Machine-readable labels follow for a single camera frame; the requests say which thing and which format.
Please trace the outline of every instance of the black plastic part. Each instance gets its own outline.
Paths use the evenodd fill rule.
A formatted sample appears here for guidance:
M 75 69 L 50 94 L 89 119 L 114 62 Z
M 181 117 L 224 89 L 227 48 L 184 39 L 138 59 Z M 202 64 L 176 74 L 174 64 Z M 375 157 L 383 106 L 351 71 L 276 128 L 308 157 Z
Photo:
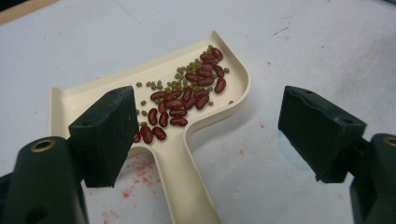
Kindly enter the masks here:
M 4 203 L 9 189 L 9 182 L 11 182 L 11 174 L 0 177 L 0 220 L 3 215 Z
M 340 157 L 361 140 L 366 124 L 312 91 L 287 86 L 278 129 L 324 183 L 342 183 L 347 175 Z
M 356 224 L 396 223 L 396 136 L 361 136 L 366 124 L 312 91 L 286 87 L 278 128 L 325 183 L 347 172 Z
M 109 91 L 69 126 L 78 177 L 87 187 L 114 187 L 137 130 L 131 86 Z
M 49 149 L 33 152 L 32 148 Z M 19 153 L 11 176 L 2 222 L 88 223 L 73 162 L 61 137 L 38 139 Z

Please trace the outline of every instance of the plastic scoop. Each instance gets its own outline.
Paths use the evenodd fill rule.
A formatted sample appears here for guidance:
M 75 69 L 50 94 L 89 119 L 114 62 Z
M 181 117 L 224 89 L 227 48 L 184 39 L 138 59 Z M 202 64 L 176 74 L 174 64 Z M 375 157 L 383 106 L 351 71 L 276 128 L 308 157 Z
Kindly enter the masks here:
M 202 110 L 189 111 L 186 117 L 189 121 L 187 126 L 168 125 L 164 128 L 167 134 L 164 141 L 159 141 L 154 137 L 149 145 L 143 142 L 133 144 L 129 157 L 140 153 L 153 155 L 173 223 L 220 223 L 192 159 L 187 140 L 196 130 L 225 119 L 238 110 L 249 92 L 251 81 L 247 69 L 217 32 L 213 32 L 208 39 L 190 47 L 112 76 L 68 90 L 54 88 L 51 93 L 50 135 L 68 137 L 68 124 L 105 92 L 121 86 L 132 85 L 134 87 L 136 108 L 140 111 L 149 111 L 152 107 L 157 107 L 149 99 L 153 90 L 146 86 L 136 87 L 135 83 L 175 80 L 176 69 L 198 58 L 208 45 L 213 45 L 222 51 L 224 58 L 219 65 L 231 70 L 230 74 L 225 75 L 227 86 L 224 92 L 210 94 L 210 101 L 214 103 L 212 106 L 206 105 Z M 139 104 L 143 100 L 147 101 L 146 105 Z

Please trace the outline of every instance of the table surface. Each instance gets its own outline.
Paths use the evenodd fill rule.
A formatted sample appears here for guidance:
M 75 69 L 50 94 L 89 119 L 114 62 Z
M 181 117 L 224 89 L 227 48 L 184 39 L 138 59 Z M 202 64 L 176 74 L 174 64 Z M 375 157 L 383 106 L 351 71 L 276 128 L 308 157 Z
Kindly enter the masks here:
M 191 154 L 222 223 L 353 223 L 348 176 L 325 185 L 277 129 L 286 85 L 396 134 L 396 5 L 379 0 L 64 0 L 0 26 L 0 175 L 48 136 L 50 90 L 69 89 L 218 31 L 247 67 L 244 107 L 196 132 Z M 150 156 L 126 162 L 152 176 Z M 161 183 L 85 189 L 91 223 L 171 223 Z

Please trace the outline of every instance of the red kidney bean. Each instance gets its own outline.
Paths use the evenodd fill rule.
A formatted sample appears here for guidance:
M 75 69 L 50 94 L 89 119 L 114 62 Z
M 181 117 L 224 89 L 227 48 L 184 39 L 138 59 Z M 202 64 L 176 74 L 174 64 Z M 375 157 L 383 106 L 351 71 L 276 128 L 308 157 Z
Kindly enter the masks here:
M 150 144 L 152 142 L 152 131 L 149 126 L 145 125 L 140 128 L 140 134 L 142 134 L 143 141 L 146 144 Z
M 140 142 L 140 132 L 137 132 L 137 133 L 134 135 L 134 142 L 135 142 L 135 143 Z
M 174 117 L 169 121 L 169 123 L 176 126 L 186 126 L 189 122 L 186 119 Z
M 158 138 L 158 140 L 164 140 L 166 138 L 166 133 L 160 127 L 154 127 L 152 133 Z
M 202 63 L 202 66 L 204 66 L 204 64 L 210 64 L 214 67 L 218 63 L 215 60 L 206 60 Z
M 221 51 L 220 51 L 219 49 L 212 48 L 212 53 L 216 56 L 216 58 L 217 58 L 219 61 L 222 60 L 223 56 L 222 56 L 222 53 L 221 53 Z
M 156 91 L 156 92 L 152 93 L 149 98 L 153 101 L 153 100 L 156 100 L 158 98 L 165 97 L 166 94 L 167 94 L 166 91 Z
M 200 58 L 202 61 L 207 61 L 207 60 L 215 60 L 215 59 L 216 59 L 216 56 L 213 55 L 213 54 L 201 54 L 201 55 L 199 56 L 199 58 Z
M 201 98 L 201 97 L 203 97 L 203 96 L 205 96 L 205 95 L 208 95 L 209 94 L 209 91 L 208 90 L 200 90 L 200 91 L 196 91 L 195 93 L 194 93 L 194 97 L 196 97 L 196 98 Z
M 197 74 L 197 76 L 199 76 L 199 77 L 213 77 L 212 71 L 205 71 L 205 70 L 203 70 L 202 68 L 198 68 L 198 69 L 196 70 L 196 74 Z
M 206 72 L 211 72 L 213 70 L 213 65 L 210 63 L 203 63 L 201 69 Z
M 165 101 L 162 101 L 158 104 L 158 112 L 162 113 L 167 110 Z
M 216 65 L 213 68 L 215 69 L 216 75 L 218 75 L 218 77 L 224 77 L 224 70 L 220 65 Z
M 148 122 L 151 125 L 156 125 L 158 120 L 157 120 L 157 108 L 151 108 L 150 111 L 148 112 Z
M 169 115 L 172 117 L 184 117 L 187 115 L 187 110 L 186 109 L 171 109 L 169 111 Z
M 166 105 L 166 108 L 168 108 L 168 109 L 175 109 L 175 108 L 182 107 L 184 105 L 184 102 L 179 99 L 174 99 L 174 100 L 167 101 L 165 103 L 165 105 Z
M 190 100 L 188 100 L 186 104 L 184 104 L 184 108 L 190 110 L 192 109 L 192 107 L 195 105 L 196 102 L 197 99 L 195 97 L 191 97 Z
M 158 121 L 158 123 L 160 123 L 161 127 L 164 128 L 164 127 L 168 126 L 168 118 L 169 118 L 169 116 L 168 116 L 168 113 L 166 113 L 166 111 L 161 113 L 160 120 Z
M 207 77 L 202 80 L 198 80 L 197 85 L 198 86 L 210 86 L 213 84 L 214 81 L 215 81 L 215 79 L 213 77 Z
M 188 73 L 184 75 L 184 77 L 190 82 L 197 82 L 200 80 L 200 78 L 193 73 Z
M 199 98 L 199 99 L 197 100 L 197 103 L 195 104 L 195 107 L 196 107 L 198 110 L 202 110 L 202 109 L 204 108 L 204 106 L 205 106 L 208 102 L 209 102 L 209 95 L 205 95 L 205 96 L 203 96 L 203 97 L 201 97 L 201 98 Z
M 215 93 L 221 93 L 222 91 L 224 91 L 226 84 L 227 83 L 225 81 L 225 78 L 219 77 L 218 82 L 216 83 L 216 86 L 215 86 Z
M 181 100 L 183 100 L 184 102 L 190 100 L 190 98 L 192 97 L 192 93 L 193 93 L 192 88 L 186 87 L 183 91 L 183 96 L 181 96 Z
M 174 91 L 174 92 L 169 93 L 165 98 L 163 98 L 163 100 L 170 101 L 170 100 L 176 99 L 180 95 L 181 95 L 181 91 Z

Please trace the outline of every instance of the white surface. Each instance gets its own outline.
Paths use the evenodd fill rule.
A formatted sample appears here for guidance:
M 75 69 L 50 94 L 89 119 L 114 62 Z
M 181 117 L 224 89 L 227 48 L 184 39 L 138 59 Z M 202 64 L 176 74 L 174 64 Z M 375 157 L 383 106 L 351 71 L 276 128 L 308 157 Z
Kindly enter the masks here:
M 190 141 L 222 223 L 353 223 L 351 178 L 316 183 L 276 124 L 283 88 L 293 85 L 364 120 L 368 140 L 396 133 L 396 6 L 379 0 L 64 0 L 0 26 L 0 175 L 25 144 L 48 135 L 52 87 L 111 75 L 213 30 L 253 81 L 245 108 Z M 137 186 L 123 203 L 114 203 L 122 186 L 89 189 L 91 222 L 170 223 L 155 188 Z

